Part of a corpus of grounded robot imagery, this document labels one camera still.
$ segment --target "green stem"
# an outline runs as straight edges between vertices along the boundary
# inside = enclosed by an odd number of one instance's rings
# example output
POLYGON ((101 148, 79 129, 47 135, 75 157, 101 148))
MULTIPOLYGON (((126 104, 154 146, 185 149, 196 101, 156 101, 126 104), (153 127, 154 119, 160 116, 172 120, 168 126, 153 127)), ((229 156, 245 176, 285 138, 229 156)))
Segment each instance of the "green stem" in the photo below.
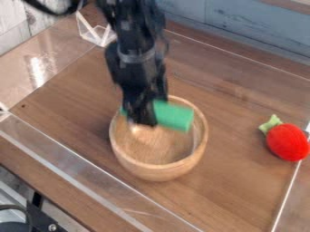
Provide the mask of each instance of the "green stem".
POLYGON ((262 124, 262 125, 260 126, 258 129, 260 129, 261 132, 266 135, 268 132, 269 132, 276 126, 281 125, 282 123, 284 123, 284 122, 282 122, 282 120, 278 118, 278 116, 277 116, 276 114, 273 114, 273 116, 272 116, 269 122, 265 123, 265 124, 262 124))

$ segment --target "strawberry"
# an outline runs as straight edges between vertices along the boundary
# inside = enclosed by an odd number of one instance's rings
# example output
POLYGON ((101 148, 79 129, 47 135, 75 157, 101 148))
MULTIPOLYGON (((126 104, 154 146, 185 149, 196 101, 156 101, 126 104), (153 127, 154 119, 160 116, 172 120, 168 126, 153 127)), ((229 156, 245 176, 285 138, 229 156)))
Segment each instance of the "strawberry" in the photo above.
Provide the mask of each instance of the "strawberry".
POLYGON ((260 126, 266 135, 269 149, 285 160, 298 161, 305 159, 310 145, 304 131, 293 124, 284 123, 277 115, 260 126))

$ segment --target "wooden table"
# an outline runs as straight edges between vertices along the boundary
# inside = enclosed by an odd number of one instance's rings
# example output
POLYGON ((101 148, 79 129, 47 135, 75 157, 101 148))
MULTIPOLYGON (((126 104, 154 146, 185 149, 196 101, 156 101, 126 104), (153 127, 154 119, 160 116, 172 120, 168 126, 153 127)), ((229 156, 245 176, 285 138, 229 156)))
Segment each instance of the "wooden table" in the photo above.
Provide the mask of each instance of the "wooden table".
MULTIPOLYGON (((121 92, 98 47, 11 111, 202 230, 268 231, 294 164, 270 154, 257 128, 273 113, 305 127, 310 68, 178 24, 170 23, 169 31, 170 93, 200 106, 212 128, 205 157, 186 176, 165 183, 146 182, 115 159, 109 127, 121 92)), ((0 148, 2 165, 87 228, 137 231, 5 139, 0 148)), ((307 223, 307 218, 296 217, 307 223)))

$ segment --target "bowl rim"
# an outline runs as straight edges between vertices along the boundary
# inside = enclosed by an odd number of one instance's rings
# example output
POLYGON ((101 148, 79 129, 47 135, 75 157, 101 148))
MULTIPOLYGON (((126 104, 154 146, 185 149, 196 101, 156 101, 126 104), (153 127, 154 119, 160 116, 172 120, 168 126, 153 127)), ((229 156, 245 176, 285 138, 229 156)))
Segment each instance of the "bowl rim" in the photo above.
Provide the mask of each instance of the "bowl rim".
POLYGON ((177 97, 174 95, 169 95, 169 99, 172 100, 178 100, 181 102, 184 102, 193 110, 194 112, 200 115, 200 118, 202 120, 202 125, 204 125, 204 133, 202 133, 202 138, 201 138, 201 144, 198 145, 198 147, 194 149, 194 151, 192 152, 192 154, 189 156, 186 156, 184 159, 181 159, 177 162, 173 163, 168 163, 168 164, 149 164, 145 163, 142 161, 138 161, 137 159, 133 159, 125 152, 122 147, 118 145, 117 140, 114 139, 114 133, 113 133, 113 129, 114 129, 114 123, 115 123, 115 119, 119 116, 119 111, 117 111, 111 123, 110 123, 110 143, 111 143, 111 147, 114 150, 117 150, 117 158, 119 159, 119 156, 123 157, 125 160, 127 160, 131 164, 137 165, 141 168, 145 169, 173 169, 177 168, 180 166, 185 165, 185 162, 188 160, 190 160, 193 158, 193 156, 196 155, 196 151, 197 150, 204 150, 204 147, 206 146, 208 140, 209 140, 209 123, 206 120, 206 117, 201 111, 201 109, 197 107, 197 105, 194 105, 189 100, 177 97))

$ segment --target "green sponge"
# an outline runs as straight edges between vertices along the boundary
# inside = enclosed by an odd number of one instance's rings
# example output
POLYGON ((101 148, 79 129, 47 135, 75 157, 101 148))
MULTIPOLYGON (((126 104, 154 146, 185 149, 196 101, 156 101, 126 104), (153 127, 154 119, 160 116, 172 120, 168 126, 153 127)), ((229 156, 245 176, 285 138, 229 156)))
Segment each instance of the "green sponge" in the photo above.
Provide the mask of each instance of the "green sponge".
POLYGON ((189 131, 194 121, 194 111, 168 101, 156 100, 153 104, 158 123, 177 131, 189 131))

